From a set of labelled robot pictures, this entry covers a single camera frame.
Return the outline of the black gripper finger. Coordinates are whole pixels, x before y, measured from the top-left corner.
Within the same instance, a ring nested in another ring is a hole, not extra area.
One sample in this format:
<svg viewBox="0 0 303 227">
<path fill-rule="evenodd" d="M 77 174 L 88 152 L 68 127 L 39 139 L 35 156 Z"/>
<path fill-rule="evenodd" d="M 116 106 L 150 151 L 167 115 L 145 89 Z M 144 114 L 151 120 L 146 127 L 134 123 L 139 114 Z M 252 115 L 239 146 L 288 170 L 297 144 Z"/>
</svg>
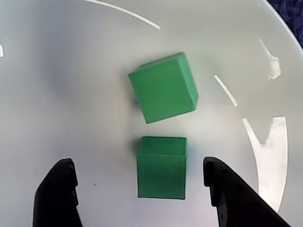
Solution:
<svg viewBox="0 0 303 227">
<path fill-rule="evenodd" d="M 216 157 L 203 161 L 204 185 L 220 227 L 288 227 L 235 171 Z"/>
<path fill-rule="evenodd" d="M 65 158 L 55 163 L 35 192 L 33 226 L 81 227 L 77 186 L 73 160 Z"/>
</svg>

